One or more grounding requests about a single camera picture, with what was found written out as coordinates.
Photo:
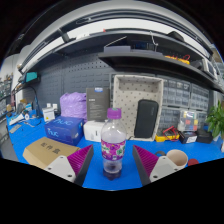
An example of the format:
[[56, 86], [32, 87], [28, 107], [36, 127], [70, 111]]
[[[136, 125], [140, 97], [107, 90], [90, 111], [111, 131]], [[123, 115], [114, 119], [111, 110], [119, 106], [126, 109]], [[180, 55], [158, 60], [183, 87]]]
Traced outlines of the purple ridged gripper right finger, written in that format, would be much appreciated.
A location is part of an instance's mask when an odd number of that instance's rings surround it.
[[137, 145], [133, 146], [132, 155], [143, 186], [180, 170], [166, 155], [157, 156]]

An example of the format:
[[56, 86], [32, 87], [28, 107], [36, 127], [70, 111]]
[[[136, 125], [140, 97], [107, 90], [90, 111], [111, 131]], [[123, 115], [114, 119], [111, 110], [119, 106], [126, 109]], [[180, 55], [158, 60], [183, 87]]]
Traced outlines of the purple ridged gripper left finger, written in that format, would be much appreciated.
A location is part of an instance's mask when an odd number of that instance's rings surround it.
[[93, 154], [93, 146], [89, 145], [69, 156], [58, 156], [45, 170], [78, 186], [82, 186]]

